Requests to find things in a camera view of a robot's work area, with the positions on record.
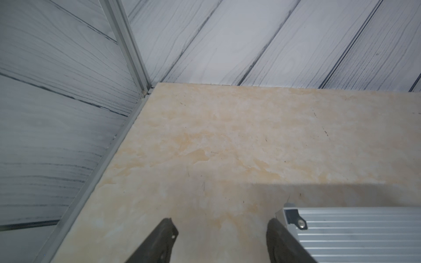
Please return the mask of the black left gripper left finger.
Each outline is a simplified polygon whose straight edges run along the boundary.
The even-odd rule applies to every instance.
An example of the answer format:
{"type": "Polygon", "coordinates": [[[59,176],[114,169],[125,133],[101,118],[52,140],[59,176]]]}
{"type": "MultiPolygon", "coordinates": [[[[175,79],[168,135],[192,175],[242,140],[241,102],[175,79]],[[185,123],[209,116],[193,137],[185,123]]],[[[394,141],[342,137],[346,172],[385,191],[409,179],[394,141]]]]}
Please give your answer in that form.
{"type": "Polygon", "coordinates": [[[169,263],[179,232],[171,218],[164,218],[126,263],[169,263]]]}

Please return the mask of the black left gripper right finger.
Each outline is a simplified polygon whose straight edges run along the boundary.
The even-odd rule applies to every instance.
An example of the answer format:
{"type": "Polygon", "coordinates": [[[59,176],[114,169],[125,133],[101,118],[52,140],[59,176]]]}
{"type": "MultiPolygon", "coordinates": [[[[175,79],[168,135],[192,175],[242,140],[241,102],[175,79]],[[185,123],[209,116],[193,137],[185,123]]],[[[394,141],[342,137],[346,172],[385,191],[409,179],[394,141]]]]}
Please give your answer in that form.
{"type": "Polygon", "coordinates": [[[276,218],[268,222],[266,245],[271,263],[316,263],[316,260],[276,218]]]}

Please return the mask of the silver aluminium poker case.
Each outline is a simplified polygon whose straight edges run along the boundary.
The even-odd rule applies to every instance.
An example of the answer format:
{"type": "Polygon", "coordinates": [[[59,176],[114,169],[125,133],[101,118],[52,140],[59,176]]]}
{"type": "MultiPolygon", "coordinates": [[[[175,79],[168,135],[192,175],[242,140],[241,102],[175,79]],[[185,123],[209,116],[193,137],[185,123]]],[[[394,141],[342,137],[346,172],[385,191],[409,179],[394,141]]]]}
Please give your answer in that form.
{"type": "Polygon", "coordinates": [[[418,263],[419,207],[299,208],[275,214],[318,263],[418,263]]]}

